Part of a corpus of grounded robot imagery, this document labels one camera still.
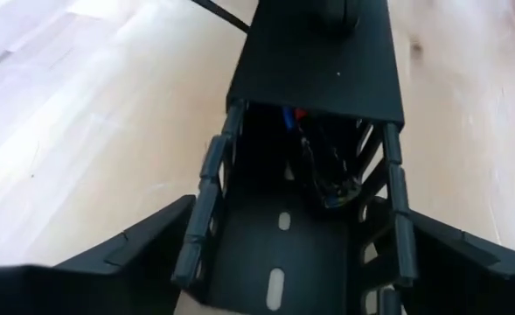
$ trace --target light wood surface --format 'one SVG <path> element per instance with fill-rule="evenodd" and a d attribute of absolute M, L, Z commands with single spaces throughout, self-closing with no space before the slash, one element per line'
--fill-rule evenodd
<path fill-rule="evenodd" d="M 219 3 L 248 23 L 257 4 Z M 515 0 L 390 11 L 411 207 L 515 249 Z M 0 265 L 195 193 L 244 39 L 187 0 L 0 0 Z"/>

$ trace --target wire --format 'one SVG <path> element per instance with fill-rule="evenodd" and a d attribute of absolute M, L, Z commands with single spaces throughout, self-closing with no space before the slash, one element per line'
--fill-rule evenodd
<path fill-rule="evenodd" d="M 192 0 L 195 4 L 202 6 L 203 8 L 209 10 L 212 14 L 222 18 L 227 21 L 229 24 L 237 27 L 242 32 L 247 33 L 249 31 L 249 25 L 245 24 L 242 20 L 234 16 L 234 14 L 224 10 L 221 6 L 210 0 Z"/>
<path fill-rule="evenodd" d="M 296 119 L 294 118 L 294 112 L 292 111 L 292 108 L 283 108 L 282 115 L 284 116 L 286 129 L 289 131 L 292 130 L 296 126 Z"/>

